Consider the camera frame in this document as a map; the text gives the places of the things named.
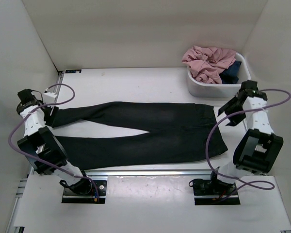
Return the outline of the black trousers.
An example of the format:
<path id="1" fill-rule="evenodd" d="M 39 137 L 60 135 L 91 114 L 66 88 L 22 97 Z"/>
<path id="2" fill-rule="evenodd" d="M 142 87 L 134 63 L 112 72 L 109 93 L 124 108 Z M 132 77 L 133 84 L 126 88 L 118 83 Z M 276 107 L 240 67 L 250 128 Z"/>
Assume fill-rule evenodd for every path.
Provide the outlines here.
<path id="1" fill-rule="evenodd" d="M 69 162 L 82 170 L 196 162 L 227 151 L 214 128 L 213 107 L 205 104 L 108 102 L 58 110 L 51 126 L 81 120 L 143 131 L 115 138 L 58 136 Z"/>

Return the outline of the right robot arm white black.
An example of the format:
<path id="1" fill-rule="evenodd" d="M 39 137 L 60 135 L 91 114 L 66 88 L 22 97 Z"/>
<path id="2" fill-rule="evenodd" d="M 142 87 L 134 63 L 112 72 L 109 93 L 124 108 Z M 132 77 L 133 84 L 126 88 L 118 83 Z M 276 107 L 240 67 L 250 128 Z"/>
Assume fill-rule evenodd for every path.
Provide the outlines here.
<path id="1" fill-rule="evenodd" d="M 275 135 L 271 128 L 265 111 L 266 105 L 266 93 L 258 90 L 256 81 L 247 80 L 241 84 L 238 93 L 219 109 L 219 115 L 225 113 L 227 116 L 242 110 L 261 110 L 228 118 L 228 126 L 237 126 L 245 121 L 247 132 L 236 147 L 233 160 L 218 167 L 217 177 L 209 180 L 210 192 L 219 194 L 225 189 L 226 183 L 232 184 L 235 179 L 250 174 L 268 173 L 272 169 L 283 146 L 283 138 Z"/>

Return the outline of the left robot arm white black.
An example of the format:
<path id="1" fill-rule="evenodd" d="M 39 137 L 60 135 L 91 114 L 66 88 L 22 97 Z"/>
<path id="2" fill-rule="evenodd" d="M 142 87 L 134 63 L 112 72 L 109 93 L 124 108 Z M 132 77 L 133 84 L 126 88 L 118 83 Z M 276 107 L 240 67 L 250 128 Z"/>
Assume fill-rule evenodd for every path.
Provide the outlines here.
<path id="1" fill-rule="evenodd" d="M 84 171 L 68 161 L 66 151 L 49 129 L 59 108 L 44 104 L 54 102 L 57 94 L 46 91 L 39 100 L 33 92 L 24 89 L 17 94 L 20 103 L 16 111 L 22 118 L 28 117 L 24 122 L 24 137 L 18 140 L 18 147 L 34 157 L 28 158 L 28 161 L 38 174 L 56 175 L 64 188 L 75 193 L 89 193 L 92 182 L 86 179 Z"/>

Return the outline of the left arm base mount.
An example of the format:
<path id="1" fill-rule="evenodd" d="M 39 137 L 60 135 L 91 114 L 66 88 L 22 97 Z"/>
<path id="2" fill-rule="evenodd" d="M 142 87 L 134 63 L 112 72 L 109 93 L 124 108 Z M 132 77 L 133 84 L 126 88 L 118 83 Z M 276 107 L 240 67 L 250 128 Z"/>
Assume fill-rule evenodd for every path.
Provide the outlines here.
<path id="1" fill-rule="evenodd" d="M 107 193 L 107 178 L 93 180 L 95 186 L 88 180 L 69 186 L 66 181 L 60 180 L 64 188 L 62 203 L 69 204 L 105 204 Z"/>

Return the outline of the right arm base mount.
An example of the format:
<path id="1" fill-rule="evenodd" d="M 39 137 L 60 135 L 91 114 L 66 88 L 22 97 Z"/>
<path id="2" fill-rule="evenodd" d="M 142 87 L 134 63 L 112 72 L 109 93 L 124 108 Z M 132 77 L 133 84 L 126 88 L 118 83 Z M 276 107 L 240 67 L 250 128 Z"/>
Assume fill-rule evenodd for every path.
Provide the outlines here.
<path id="1" fill-rule="evenodd" d="M 194 192 L 195 206 L 241 204 L 235 184 L 193 179 L 189 182 L 189 187 Z"/>

